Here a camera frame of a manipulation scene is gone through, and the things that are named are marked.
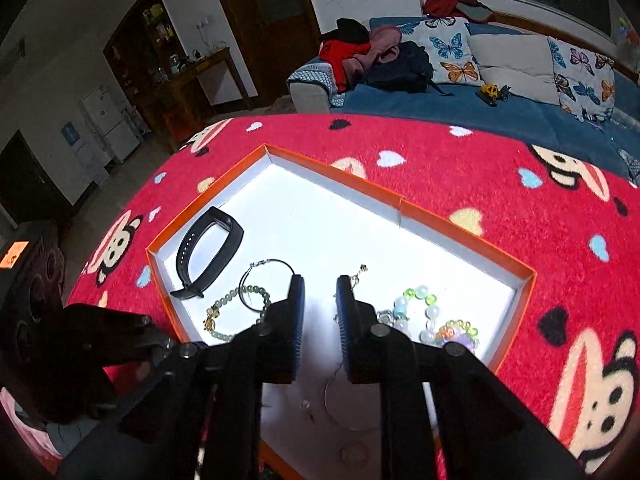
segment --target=butterfly pillow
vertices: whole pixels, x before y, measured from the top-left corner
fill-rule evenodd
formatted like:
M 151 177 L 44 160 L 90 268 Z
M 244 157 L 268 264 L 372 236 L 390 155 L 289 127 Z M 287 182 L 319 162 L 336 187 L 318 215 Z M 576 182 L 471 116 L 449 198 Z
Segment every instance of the butterfly pillow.
M 548 43 L 562 110 L 580 120 L 609 119 L 616 92 L 612 60 L 555 38 Z
M 414 41 L 429 54 L 434 83 L 482 84 L 466 23 L 463 18 L 427 18 L 399 27 L 401 41 Z

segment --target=backpack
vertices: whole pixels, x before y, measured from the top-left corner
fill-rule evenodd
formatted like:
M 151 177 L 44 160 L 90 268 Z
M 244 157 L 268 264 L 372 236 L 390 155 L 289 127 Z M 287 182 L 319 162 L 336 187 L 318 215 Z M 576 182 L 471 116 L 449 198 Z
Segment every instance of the backpack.
M 423 46 L 418 46 L 413 41 L 404 41 L 399 48 L 397 59 L 374 65 L 363 83 L 388 92 L 408 93 L 426 92 L 432 86 L 441 95 L 453 95 L 444 93 L 433 83 L 433 66 Z

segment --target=orange label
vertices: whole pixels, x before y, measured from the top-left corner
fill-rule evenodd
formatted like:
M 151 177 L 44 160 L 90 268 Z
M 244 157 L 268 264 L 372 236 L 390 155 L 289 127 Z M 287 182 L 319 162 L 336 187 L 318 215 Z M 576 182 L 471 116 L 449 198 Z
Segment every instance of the orange label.
M 14 242 L 0 262 L 0 269 L 11 269 L 29 242 Z

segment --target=dark doorway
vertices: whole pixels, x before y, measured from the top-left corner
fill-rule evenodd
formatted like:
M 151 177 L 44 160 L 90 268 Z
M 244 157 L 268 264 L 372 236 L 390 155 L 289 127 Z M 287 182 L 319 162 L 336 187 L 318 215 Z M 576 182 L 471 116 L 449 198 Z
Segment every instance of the dark doorway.
M 0 152 L 0 203 L 18 224 L 55 220 L 63 226 L 72 205 L 33 155 L 20 131 Z
M 287 77 L 318 55 L 311 0 L 220 0 L 263 105 L 287 93 Z

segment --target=orange butterfly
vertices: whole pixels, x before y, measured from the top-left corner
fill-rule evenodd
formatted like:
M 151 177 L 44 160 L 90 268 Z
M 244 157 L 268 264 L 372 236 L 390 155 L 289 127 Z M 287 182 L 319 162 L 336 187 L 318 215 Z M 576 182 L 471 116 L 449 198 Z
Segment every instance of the orange butterfly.
M 445 62 L 440 64 L 449 72 L 449 81 L 452 83 L 459 83 L 463 78 L 465 83 L 467 78 L 471 79 L 471 81 L 478 81 L 479 79 L 476 67 L 470 61 L 467 61 L 464 66 Z
M 616 82 L 602 81 L 602 100 L 606 101 L 616 93 Z

